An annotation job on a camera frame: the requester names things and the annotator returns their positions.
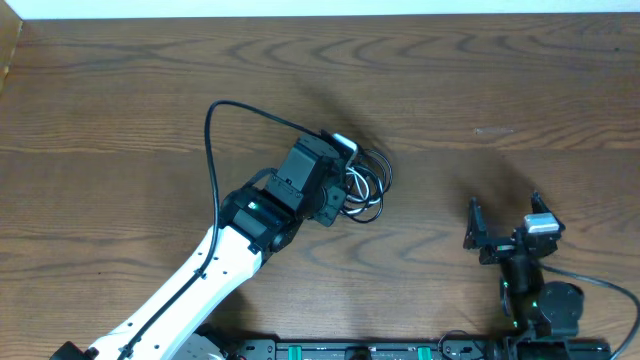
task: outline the robotic arm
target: robotic arm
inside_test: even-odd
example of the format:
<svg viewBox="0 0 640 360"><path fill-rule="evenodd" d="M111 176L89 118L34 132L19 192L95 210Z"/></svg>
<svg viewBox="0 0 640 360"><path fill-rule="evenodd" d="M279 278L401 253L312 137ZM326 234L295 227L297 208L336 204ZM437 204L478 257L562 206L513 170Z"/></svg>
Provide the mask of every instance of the robotic arm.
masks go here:
<svg viewBox="0 0 640 360"><path fill-rule="evenodd" d="M86 352L67 342L51 359L173 358L231 291L291 243L305 219L333 224L350 191L347 171L357 153L357 145L339 134L303 134L279 170L264 169L227 196L220 209L212 261L164 312L159 310L194 277L194 271L200 271L213 227L184 265L131 317ZM264 177L268 177L265 187L256 188ZM157 313L161 315L146 325ZM144 336L128 348L143 326L148 326Z"/></svg>

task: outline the green connector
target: green connector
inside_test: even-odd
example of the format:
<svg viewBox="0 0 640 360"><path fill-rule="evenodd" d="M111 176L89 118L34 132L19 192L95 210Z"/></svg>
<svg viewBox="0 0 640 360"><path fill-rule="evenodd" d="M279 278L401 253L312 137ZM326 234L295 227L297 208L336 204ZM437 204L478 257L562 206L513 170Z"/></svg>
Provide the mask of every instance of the green connector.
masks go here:
<svg viewBox="0 0 640 360"><path fill-rule="evenodd" d="M289 346L289 360L302 360L302 347Z"/></svg>
<svg viewBox="0 0 640 360"><path fill-rule="evenodd" d="M418 360L432 360L431 358L431 348L430 347L419 347L418 348Z"/></svg>

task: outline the black cable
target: black cable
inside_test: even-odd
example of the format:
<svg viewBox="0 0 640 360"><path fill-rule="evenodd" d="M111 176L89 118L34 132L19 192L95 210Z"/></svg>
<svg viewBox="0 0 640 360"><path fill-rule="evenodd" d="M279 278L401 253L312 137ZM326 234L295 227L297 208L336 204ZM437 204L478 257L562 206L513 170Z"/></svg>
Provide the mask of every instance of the black cable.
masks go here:
<svg viewBox="0 0 640 360"><path fill-rule="evenodd" d="M364 204L364 206L363 206L362 208L360 208L360 211L359 211L358 213L356 213L356 214L349 214L349 213L347 213L347 211L351 211L351 210L355 210L355 209L352 209L352 208L349 208L349 207L347 207L347 206L344 206L344 208L343 208L343 214L344 214L345 216L347 216L348 218L350 218L351 220L353 220L353 221L357 222L357 223L360 223L360 224L368 224L368 223L370 223L370 222L372 222L372 221L375 221L375 220L376 220L377 218L379 218L379 217L380 217L380 215L382 214L382 209L384 208L384 198L383 198L383 195L384 195L384 189L383 189L383 187L382 187L382 185L381 185L381 182L378 180L378 179L379 179L379 178L378 178L378 176L377 176L377 175L376 175L376 174L375 174L371 169L369 169L369 168L367 168L367 167L365 167L365 166L362 166L362 165L353 165L353 168L354 168L354 169L356 169L356 170L358 170L359 172L364 173L365 175L367 175L367 176L369 176L369 177L371 177L371 178L373 179L373 183L375 184L375 187L376 187L376 193L378 194L378 198L379 198L379 200L380 200L380 201L378 202L378 212L377 212L374 216L370 217L370 218L369 218L369 219L367 219L367 220L360 220L360 219L358 219L358 218L356 217L357 215L361 214L361 213L362 213L362 212L364 212L366 209L368 209L368 208L370 208L370 207L371 207L371 205L372 205L372 204L371 204L371 201L375 201L375 200L377 200L377 199L378 199L378 198L374 198L374 199L372 199L372 194L371 194L371 192L370 192L369 196L368 196L368 197L367 197L367 199L366 199L366 203Z"/></svg>
<svg viewBox="0 0 640 360"><path fill-rule="evenodd" d="M388 181L387 170L385 170L385 166L376 157L384 161L386 168L389 171ZM369 162L375 166L370 167L366 164L366 162ZM374 171L375 167L378 168L379 173L376 173L376 171ZM348 189L348 194L350 196L347 198L347 201L343 205L342 209L340 209L340 214L350 218L355 222L367 224L375 221L382 214L382 209L384 208L384 194L389 191L389 189L391 188L391 184L393 183L393 169L391 167L391 163L384 155L372 149L365 149L361 153L359 153L358 158L353 162L351 169L361 175L365 179L367 184L368 179L370 179L373 182L374 186L366 186L368 188L374 188L375 191L367 191L367 196L362 195L362 193L358 195L354 194L354 185L359 180L355 175L353 175L353 183L349 186ZM349 206L349 204L358 205L360 207L352 208ZM364 213L371 207L374 207L376 204L378 204L378 211L374 216L366 220L358 218L362 213Z"/></svg>
<svg viewBox="0 0 640 360"><path fill-rule="evenodd" d="M631 301L633 301L633 304L636 306L636 320L633 323L633 326L631 327L631 331L629 331L629 334L627 335L627 337L624 339L624 341L622 342L622 344L620 344L620 346L618 347L618 349L616 351L613 352L613 354L611 354L611 357L609 358L609 360L614 360L616 359L618 356L620 356L620 354L622 354L623 351L625 351L627 349L627 347L629 347L629 344L631 344L631 342L633 341L633 338L636 336L636 333L638 332L638 328L640 328L640 301L638 300L638 298L629 290L618 286L616 284L610 283L608 281L605 280L600 280L591 276L586 276L586 275L580 275L580 274L576 274L573 273L571 271L566 271L566 270L561 270L561 269L557 269L548 265L544 265L543 263L541 263L538 260L535 260L535 262L538 264L538 266L540 266L540 268L552 272L552 273L556 273L556 274L560 274L560 275L564 275L564 276L568 276L570 278L574 278L580 281L584 281L584 282L588 282L590 284L596 285L596 286L600 286L603 288L607 288L607 289L612 289L612 290L616 290L624 295L626 295L629 299L631 299Z"/></svg>
<svg viewBox="0 0 640 360"><path fill-rule="evenodd" d="M220 200L218 199L218 178L216 177L216 169L213 164L213 150L211 148L211 116L213 115L213 111L215 110L215 108L218 107L219 105L231 105L231 106L239 107L245 110L249 110L258 115L264 116L267 119L292 127L296 130L302 131L309 135L318 136L317 134L313 133L311 130L308 130L303 126L294 124L290 121L279 118L273 114L269 114L266 111L260 110L251 105L243 104L241 102L232 101L232 100L218 100L218 101L215 101L213 104L211 104L211 106L209 107L209 111L207 111L207 117L205 118L205 122L204 122L204 146L205 146L205 151L207 153L207 166L209 167L209 179L211 180L211 195L213 197L213 210L214 210L213 234L211 239L211 245L209 246L209 251L207 252L207 256L204 259L202 266L200 266L197 270L194 271L193 276L184 285L182 285L180 290L178 290L164 305L162 305L162 307L158 309L158 311L156 311L156 313L153 314L153 316L151 316L151 318L149 318L149 320L147 320L147 322L140 328L140 330L138 330L138 332L131 338L129 343L122 348L120 352L120 356L118 356L118 360L124 360L127 357L131 356L133 354L133 347L135 346L136 343L140 341L140 339L142 339L142 335L151 327L151 325L153 325L160 318L160 316L162 316L162 314L164 314L164 312L167 311L167 309L169 309L171 305L173 305L176 302L176 300L178 300L178 298L180 298L180 296L184 294L185 291L187 291L187 289L189 289L189 287L193 285L193 283L196 282L196 280L198 280L198 278L200 277L204 278L206 276L204 271L209 266L209 263L211 263L213 254L215 253L216 245L218 243L218 230L219 230L218 222L219 222L219 212L220 212Z"/></svg>

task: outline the wood grain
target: wood grain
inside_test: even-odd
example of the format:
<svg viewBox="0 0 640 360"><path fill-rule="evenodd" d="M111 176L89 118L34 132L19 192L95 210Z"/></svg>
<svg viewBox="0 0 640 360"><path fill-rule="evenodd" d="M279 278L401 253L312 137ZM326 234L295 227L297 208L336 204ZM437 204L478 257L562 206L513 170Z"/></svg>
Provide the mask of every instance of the wood grain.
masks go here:
<svg viewBox="0 0 640 360"><path fill-rule="evenodd" d="M212 315L282 338L510 326L498 269L462 249L478 196L508 230L537 189L567 224L550 264L640 293L640 16L42 21L0 101L0 358L87 346L189 256L211 219L202 140L231 98L387 152L382 218L303 226ZM221 109L223 195L297 134ZM617 345L630 302L587 294ZM634 344L624 358L638 358Z"/></svg>

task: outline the white wall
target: white wall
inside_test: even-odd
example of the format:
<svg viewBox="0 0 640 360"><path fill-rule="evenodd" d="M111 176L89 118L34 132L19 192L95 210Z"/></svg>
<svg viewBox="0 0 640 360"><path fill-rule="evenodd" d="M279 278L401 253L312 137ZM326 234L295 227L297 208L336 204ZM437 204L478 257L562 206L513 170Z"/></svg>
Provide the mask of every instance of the white wall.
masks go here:
<svg viewBox="0 0 640 360"><path fill-rule="evenodd" d="M23 19L637 12L640 0L6 0Z"/></svg>

